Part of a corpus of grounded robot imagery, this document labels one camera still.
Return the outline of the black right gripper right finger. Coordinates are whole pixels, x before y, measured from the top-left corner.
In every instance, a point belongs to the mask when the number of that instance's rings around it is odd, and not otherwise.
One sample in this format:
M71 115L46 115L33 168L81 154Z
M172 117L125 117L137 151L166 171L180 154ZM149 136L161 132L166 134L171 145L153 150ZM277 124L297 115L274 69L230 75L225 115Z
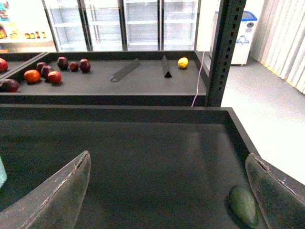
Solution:
M259 209L270 229L305 227L305 186L251 153L245 168Z

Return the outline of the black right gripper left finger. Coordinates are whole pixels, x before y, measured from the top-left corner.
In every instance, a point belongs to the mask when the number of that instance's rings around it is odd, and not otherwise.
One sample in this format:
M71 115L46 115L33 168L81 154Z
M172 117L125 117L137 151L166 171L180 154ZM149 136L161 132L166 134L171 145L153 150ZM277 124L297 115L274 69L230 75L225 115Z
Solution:
M0 213L2 229L72 229L86 195L91 155L84 151Z

